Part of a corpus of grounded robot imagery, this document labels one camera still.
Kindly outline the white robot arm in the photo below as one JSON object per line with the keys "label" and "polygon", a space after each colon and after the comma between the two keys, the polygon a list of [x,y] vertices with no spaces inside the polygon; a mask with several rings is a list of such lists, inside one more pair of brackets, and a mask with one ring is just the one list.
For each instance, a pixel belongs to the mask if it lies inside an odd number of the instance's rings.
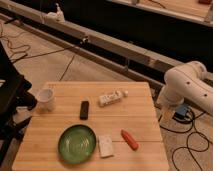
{"label": "white robot arm", "polygon": [[191,61],[169,69],[164,75],[158,103],[162,105],[163,118],[173,117],[177,106],[188,99],[208,114],[213,114],[213,87],[204,82],[206,67],[199,61]]}

